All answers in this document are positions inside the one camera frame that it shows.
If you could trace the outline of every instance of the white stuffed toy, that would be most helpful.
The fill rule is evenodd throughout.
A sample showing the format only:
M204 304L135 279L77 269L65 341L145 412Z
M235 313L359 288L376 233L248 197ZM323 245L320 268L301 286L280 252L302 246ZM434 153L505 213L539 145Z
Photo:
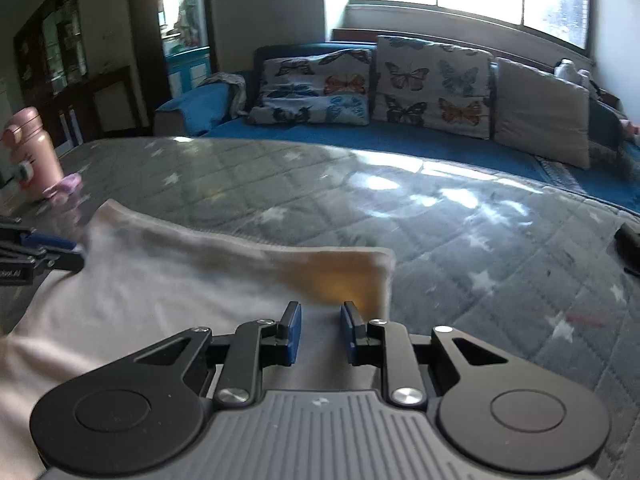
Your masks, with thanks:
M588 70L576 70L575 63L570 59L563 59L556 70L554 75L558 79L564 79L578 86L583 86L589 91L589 97L594 100L598 100L599 95L596 91L596 87L591 84L591 72Z

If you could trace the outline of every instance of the quilted bedspread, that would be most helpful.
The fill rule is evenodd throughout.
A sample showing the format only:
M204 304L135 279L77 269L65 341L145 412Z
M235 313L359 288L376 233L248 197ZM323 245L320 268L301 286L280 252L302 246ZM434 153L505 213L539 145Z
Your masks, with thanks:
M292 142L135 138L62 158L84 187L18 211L80 239L108 198L185 226L294 246L395 251L391 318L451 325L596 391L612 431L601 478L640 471L640 280L613 235L640 218L539 182L471 166ZM32 287L0 290L12 329Z

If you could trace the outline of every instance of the silver screw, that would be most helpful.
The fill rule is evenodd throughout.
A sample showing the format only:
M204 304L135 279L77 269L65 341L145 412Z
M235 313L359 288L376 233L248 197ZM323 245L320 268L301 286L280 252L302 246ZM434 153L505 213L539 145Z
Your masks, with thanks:
M404 388L398 388L391 394L391 398L398 404L404 404L405 406L412 406L414 404L420 404L424 398L420 390L405 386Z
M218 392L218 400L225 404L242 404L249 400L249 392L242 388L222 388Z

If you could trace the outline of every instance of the bottle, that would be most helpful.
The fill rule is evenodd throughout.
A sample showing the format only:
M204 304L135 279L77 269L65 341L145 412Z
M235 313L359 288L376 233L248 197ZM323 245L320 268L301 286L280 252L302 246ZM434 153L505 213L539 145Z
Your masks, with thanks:
M2 143L11 150L14 166L25 162L31 165L28 177L20 181L31 200L43 198L42 192L64 177L51 137L42 126L36 108L20 110L5 125Z

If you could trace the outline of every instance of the gray ribbed panel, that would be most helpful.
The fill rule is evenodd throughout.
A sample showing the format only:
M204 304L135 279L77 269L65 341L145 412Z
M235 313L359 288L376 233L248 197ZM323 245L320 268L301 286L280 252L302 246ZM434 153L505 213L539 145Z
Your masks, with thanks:
M131 480L498 480L464 462L427 419L375 392L270 391L220 413L185 455ZM588 471L567 480L597 480ZM52 470L42 480L72 480Z

